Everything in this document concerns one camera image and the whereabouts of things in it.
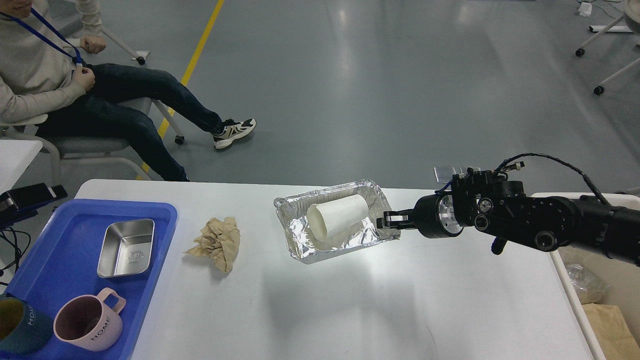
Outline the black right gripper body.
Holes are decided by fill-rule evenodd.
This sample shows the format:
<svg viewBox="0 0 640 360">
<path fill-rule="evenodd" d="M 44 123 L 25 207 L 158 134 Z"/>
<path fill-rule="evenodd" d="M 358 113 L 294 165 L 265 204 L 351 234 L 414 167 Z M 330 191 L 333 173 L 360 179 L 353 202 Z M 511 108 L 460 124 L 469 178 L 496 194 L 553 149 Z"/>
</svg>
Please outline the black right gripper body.
<svg viewBox="0 0 640 360">
<path fill-rule="evenodd" d="M 450 194 L 430 194 L 418 199 L 413 208 L 413 225 L 428 239 L 444 239 L 462 234 Z"/>
</svg>

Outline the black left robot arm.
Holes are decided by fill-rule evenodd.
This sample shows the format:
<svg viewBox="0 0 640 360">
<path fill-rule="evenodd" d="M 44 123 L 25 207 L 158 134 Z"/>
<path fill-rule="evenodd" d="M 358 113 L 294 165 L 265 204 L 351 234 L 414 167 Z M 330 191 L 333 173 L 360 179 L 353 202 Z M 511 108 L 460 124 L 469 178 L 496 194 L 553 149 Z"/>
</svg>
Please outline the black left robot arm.
<svg viewBox="0 0 640 360">
<path fill-rule="evenodd" d="M 37 183 L 16 187 L 0 195 L 0 230 L 38 215 L 38 209 L 68 196 L 62 185 Z"/>
</svg>

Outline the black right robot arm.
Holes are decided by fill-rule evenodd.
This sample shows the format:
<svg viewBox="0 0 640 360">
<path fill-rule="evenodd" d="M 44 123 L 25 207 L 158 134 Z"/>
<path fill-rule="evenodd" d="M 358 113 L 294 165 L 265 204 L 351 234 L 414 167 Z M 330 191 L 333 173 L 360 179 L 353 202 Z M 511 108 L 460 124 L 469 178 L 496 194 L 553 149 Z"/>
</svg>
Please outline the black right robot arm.
<svg viewBox="0 0 640 360">
<path fill-rule="evenodd" d="M 608 259 L 638 265 L 638 210 L 613 205 L 578 167 L 551 159 L 578 173 L 590 194 L 578 198 L 527 196 L 510 171 L 524 166 L 519 153 L 493 170 L 452 174 L 444 187 L 418 199 L 414 207 L 386 210 L 378 229 L 418 230 L 427 239 L 457 237 L 466 227 L 494 237 L 491 251 L 500 255 L 509 242 L 542 252 L 574 246 Z"/>
</svg>

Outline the person's hand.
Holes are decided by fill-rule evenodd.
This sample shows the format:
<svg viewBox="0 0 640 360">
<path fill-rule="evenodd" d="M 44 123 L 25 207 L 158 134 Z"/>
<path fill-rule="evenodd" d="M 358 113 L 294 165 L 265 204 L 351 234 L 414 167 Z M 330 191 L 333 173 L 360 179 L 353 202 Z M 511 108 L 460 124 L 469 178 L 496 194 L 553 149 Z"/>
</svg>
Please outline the person's hand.
<svg viewBox="0 0 640 360">
<path fill-rule="evenodd" d="M 71 79 L 75 84 L 80 85 L 85 92 L 91 91 L 96 84 L 96 77 L 93 70 L 82 66 L 82 64 L 76 65 L 71 75 Z"/>
</svg>

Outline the person's other hand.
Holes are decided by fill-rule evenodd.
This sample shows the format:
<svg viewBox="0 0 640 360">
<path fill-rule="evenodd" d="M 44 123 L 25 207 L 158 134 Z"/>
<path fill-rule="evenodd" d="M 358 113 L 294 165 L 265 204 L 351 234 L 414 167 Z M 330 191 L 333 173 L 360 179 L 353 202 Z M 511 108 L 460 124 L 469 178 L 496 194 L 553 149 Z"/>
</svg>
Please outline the person's other hand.
<svg viewBox="0 0 640 360">
<path fill-rule="evenodd" d="M 107 46 L 105 37 L 101 35 L 82 35 L 79 38 L 79 44 L 89 54 L 99 54 Z"/>
</svg>

